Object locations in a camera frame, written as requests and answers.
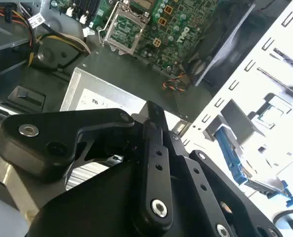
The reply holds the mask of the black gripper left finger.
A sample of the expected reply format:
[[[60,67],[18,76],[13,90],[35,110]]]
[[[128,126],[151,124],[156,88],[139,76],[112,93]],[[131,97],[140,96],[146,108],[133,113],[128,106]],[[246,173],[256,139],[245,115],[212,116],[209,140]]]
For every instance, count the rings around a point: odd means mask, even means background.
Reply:
[[[159,108],[148,101],[142,123],[121,109],[10,116],[0,126],[0,184],[21,212],[37,216],[54,198],[120,163],[169,161]]]

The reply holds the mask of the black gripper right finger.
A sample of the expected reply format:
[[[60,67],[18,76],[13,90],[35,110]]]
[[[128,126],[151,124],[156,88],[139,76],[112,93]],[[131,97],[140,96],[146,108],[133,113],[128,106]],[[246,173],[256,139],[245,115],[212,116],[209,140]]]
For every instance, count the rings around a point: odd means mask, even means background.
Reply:
[[[168,130],[162,108],[158,124],[169,152],[173,223],[164,237],[280,237],[274,224],[200,150],[187,153]]]

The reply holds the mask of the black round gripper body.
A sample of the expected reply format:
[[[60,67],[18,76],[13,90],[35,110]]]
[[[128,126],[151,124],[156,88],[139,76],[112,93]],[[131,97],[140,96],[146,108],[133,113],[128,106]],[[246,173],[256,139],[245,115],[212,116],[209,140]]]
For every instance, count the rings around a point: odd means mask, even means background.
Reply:
[[[48,202],[30,237],[163,237],[173,223],[167,159],[111,167]]]

